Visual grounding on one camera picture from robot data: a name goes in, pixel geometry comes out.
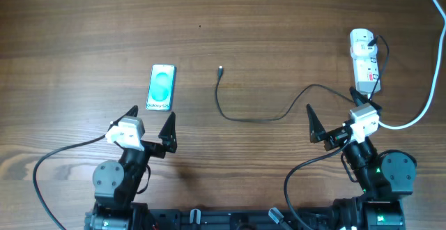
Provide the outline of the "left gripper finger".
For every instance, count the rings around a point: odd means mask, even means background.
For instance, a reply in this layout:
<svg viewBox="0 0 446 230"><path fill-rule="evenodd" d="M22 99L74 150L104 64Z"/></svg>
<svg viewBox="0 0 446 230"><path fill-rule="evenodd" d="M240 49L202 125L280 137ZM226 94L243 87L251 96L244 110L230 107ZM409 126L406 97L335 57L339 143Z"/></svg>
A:
<svg viewBox="0 0 446 230"><path fill-rule="evenodd" d="M165 150L170 153L175 153L177 149L175 124L176 114L172 112L158 135L158 137L162 140L162 145L165 147Z"/></svg>
<svg viewBox="0 0 446 230"><path fill-rule="evenodd" d="M139 108L134 105L130 108L124 115L115 121L110 123L108 131L113 130L114 132L127 132L138 130L139 122L137 120Z"/></svg>

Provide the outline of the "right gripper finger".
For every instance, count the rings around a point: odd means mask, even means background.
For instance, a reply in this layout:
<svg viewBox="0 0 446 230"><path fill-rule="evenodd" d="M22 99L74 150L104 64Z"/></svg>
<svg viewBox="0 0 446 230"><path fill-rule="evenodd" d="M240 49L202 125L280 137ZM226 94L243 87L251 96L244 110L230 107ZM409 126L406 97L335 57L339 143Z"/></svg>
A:
<svg viewBox="0 0 446 230"><path fill-rule="evenodd" d="M311 143L318 143L323 141L327 137L327 132L321 124L316 112L313 110L310 104L306 105L307 115L309 119L309 139Z"/></svg>
<svg viewBox="0 0 446 230"><path fill-rule="evenodd" d="M349 88L350 94L352 96L353 102L357 107L365 104L371 105L377 113L381 113L382 107L375 103L373 100L368 99L365 95L362 95L359 91L355 89L355 87L351 86Z"/></svg>

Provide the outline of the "light blue smartphone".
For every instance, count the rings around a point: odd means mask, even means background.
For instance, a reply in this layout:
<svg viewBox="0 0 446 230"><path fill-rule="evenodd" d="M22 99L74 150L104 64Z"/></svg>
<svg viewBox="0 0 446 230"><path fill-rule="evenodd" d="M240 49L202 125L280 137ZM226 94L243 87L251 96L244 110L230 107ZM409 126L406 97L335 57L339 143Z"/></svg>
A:
<svg viewBox="0 0 446 230"><path fill-rule="evenodd" d="M151 68L146 108L151 111L170 111L172 107L176 66L155 64Z"/></svg>

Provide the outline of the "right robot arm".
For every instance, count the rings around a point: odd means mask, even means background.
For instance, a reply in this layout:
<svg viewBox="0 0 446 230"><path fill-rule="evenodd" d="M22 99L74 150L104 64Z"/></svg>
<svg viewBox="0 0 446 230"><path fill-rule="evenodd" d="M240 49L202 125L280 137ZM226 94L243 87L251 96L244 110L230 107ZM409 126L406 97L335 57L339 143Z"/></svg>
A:
<svg viewBox="0 0 446 230"><path fill-rule="evenodd" d="M370 136L379 128L381 106L350 89L355 107L349 120L326 131L311 106L307 107L312 143L327 151L341 149L341 162L362 195L335 199L326 208L299 208L298 215L312 229L405 229L401 200L413 193L417 161L408 153L378 153Z"/></svg>

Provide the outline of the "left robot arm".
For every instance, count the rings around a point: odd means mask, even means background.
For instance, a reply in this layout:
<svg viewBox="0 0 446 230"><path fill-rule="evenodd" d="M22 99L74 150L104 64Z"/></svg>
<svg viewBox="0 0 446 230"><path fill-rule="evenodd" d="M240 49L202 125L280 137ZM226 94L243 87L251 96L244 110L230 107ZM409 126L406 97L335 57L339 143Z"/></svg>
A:
<svg viewBox="0 0 446 230"><path fill-rule="evenodd" d="M163 159L166 153L175 153L177 139L176 115L170 113L158 138L160 143L144 141L143 121L137 117L138 106L110 123L105 139L123 149L119 160L99 164L93 172L95 204L85 214L84 229L159 229L155 217L145 203L134 198L148 188L140 188L144 174L151 175L148 161L151 157Z"/></svg>

